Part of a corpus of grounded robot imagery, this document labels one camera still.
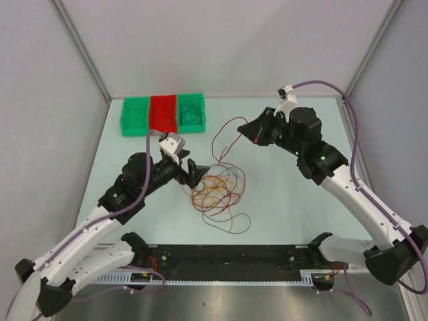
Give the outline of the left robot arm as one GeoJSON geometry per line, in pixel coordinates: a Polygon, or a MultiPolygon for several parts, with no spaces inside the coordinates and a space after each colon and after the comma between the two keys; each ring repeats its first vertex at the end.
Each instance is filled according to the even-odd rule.
{"type": "Polygon", "coordinates": [[[189,151],[160,151],[154,163],[149,152],[133,154],[122,167],[114,184],[76,228],[45,255],[22,259],[15,271],[21,288],[10,303],[6,320],[39,320],[63,310],[86,285],[103,274],[124,266],[140,267],[148,259],[146,242],[135,232],[98,255],[89,253],[108,234],[118,230],[144,206],[147,196],[170,181],[195,187],[208,166],[197,165],[188,158],[189,151]]]}

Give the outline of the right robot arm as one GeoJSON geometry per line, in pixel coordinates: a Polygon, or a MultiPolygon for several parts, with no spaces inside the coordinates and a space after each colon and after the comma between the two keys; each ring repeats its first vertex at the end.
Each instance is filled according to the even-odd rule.
{"type": "Polygon", "coordinates": [[[267,107],[237,131],[258,146],[274,144],[296,156],[302,175],[336,197],[371,237],[347,239],[324,232],[310,242],[309,262],[315,268],[325,268],[331,261],[351,263],[391,286],[425,252],[427,228],[400,218],[358,177],[352,177],[348,160],[323,141],[321,129],[322,122],[312,108],[297,107],[284,116],[267,107]]]}

